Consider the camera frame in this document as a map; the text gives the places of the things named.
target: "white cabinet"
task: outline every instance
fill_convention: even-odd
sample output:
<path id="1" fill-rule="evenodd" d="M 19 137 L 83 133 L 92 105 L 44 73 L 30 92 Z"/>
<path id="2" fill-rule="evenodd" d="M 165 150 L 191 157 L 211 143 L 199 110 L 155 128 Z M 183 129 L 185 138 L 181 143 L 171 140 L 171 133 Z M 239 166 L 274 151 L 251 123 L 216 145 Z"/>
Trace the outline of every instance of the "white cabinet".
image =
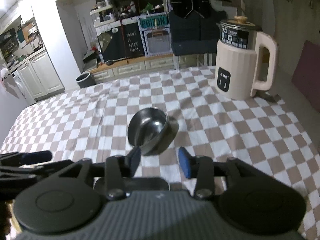
<path id="1" fill-rule="evenodd" d="M 107 69 L 95 74 L 92 74 L 93 79 L 97 84 L 106 82 L 107 80 L 110 80 L 112 77 L 114 77 L 112 69 Z"/>
<path id="2" fill-rule="evenodd" d="M 30 0 L 18 0 L 18 5 L 19 5 L 19 13 L 22 18 L 23 24 L 26 22 L 30 21 L 34 16 L 33 16 L 33 11 L 31 7 L 31 2 Z"/>
<path id="3" fill-rule="evenodd" d="M 115 76 L 121 76 L 121 75 L 131 74 L 131 73 L 132 75 L 135 75 L 135 72 L 140 72 L 145 69 L 146 69 L 146 66 L 143 61 L 137 64 L 116 67 L 116 68 L 113 68 L 112 70 Z"/>
<path id="4" fill-rule="evenodd" d="M 0 19 L 1 33 L 9 30 L 9 25 L 20 16 L 18 3 L 15 3 L 9 11 Z"/>
<path id="5" fill-rule="evenodd" d="M 166 57 L 162 59 L 146 60 L 146 69 L 158 69 L 158 68 L 173 68 L 173 57 Z"/>
<path id="6" fill-rule="evenodd" d="M 33 98 L 39 98 L 47 94 L 33 70 L 30 61 L 24 63 L 17 71 Z"/>
<path id="7" fill-rule="evenodd" d="M 63 89 L 63 85 L 46 51 L 41 52 L 30 61 L 47 94 Z"/>

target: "shelf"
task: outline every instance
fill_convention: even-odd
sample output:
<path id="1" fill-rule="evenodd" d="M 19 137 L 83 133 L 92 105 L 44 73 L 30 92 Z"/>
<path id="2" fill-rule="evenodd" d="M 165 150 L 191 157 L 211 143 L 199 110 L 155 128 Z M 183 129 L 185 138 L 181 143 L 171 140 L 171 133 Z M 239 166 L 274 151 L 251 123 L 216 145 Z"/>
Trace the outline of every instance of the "shelf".
<path id="1" fill-rule="evenodd" d="M 112 5 L 107 5 L 107 6 L 105 6 L 105 7 L 101 7 L 101 8 L 99 8 L 99 9 L 96 9 L 96 10 L 91 11 L 91 12 L 90 12 L 90 15 L 95 14 L 95 13 L 100 13 L 100 12 L 102 12 L 102 11 L 106 11 L 106 10 L 109 10 L 109 9 L 112 9 L 112 8 L 113 8 Z"/>
<path id="2" fill-rule="evenodd" d="M 111 19 L 111 20 L 107 20 L 107 21 L 104 21 L 104 22 L 95 23 L 93 25 L 93 27 L 98 28 L 98 27 L 101 27 L 103 25 L 106 25 L 106 24 L 109 24 L 109 23 L 113 23 L 115 21 L 116 21 L 115 19 Z"/>

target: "drawer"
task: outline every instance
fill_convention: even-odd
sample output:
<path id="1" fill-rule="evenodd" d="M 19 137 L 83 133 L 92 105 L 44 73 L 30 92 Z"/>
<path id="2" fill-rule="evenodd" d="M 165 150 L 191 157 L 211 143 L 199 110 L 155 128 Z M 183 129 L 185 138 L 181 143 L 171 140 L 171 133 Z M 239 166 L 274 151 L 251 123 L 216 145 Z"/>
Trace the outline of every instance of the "drawer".
<path id="1" fill-rule="evenodd" d="M 115 76 L 121 76 L 134 72 L 139 72 L 141 70 L 146 70 L 144 62 L 113 68 L 113 73 Z"/>
<path id="2" fill-rule="evenodd" d="M 107 79 L 113 76 L 114 74 L 112 69 L 107 69 L 107 70 L 92 74 L 93 79 L 95 81 L 99 80 L 100 82 L 103 82 L 104 79 Z"/>
<path id="3" fill-rule="evenodd" d="M 145 61 L 146 69 L 173 66 L 173 57 Z"/>

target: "wooden countertop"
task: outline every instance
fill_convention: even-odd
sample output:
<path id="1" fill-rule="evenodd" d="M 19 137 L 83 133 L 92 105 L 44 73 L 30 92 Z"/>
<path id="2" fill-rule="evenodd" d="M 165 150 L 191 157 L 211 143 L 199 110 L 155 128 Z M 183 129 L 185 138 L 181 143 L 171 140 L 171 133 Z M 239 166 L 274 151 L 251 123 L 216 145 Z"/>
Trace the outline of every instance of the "wooden countertop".
<path id="1" fill-rule="evenodd" d="M 153 59 L 161 59 L 161 58 L 167 58 L 167 57 L 173 57 L 173 54 L 166 54 L 166 55 L 160 55 L 160 56 L 152 56 L 152 57 L 136 57 L 136 58 L 129 58 L 128 61 L 127 59 L 119 60 L 114 62 L 111 66 L 108 66 L 106 63 L 102 65 L 98 65 L 96 69 L 93 69 L 90 71 L 91 74 L 101 72 L 110 68 L 115 68 L 115 67 L 121 67 L 121 66 L 126 66 L 130 64 L 135 64 L 139 62 L 143 62 L 146 60 L 153 60 Z"/>

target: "table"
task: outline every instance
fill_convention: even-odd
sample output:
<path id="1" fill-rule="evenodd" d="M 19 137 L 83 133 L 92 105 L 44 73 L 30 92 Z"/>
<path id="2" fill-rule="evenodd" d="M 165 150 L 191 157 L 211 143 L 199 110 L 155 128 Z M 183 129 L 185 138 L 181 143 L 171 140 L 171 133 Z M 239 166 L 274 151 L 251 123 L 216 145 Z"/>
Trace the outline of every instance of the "table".
<path id="1" fill-rule="evenodd" d="M 58 95 L 22 111 L 0 153 L 51 150 L 53 161 L 83 157 L 103 162 L 125 155 L 126 132 L 133 115 L 158 107 L 175 118 L 179 131 L 160 155 L 144 156 L 136 176 L 161 176 L 172 188 L 193 193 L 177 151 L 214 161 L 237 157 L 295 188 L 307 201 L 299 229 L 320 236 L 320 156 L 295 115 L 279 97 L 234 101 L 214 88 L 214 66 L 147 73 Z M 220 191 L 223 181 L 217 181 Z"/>

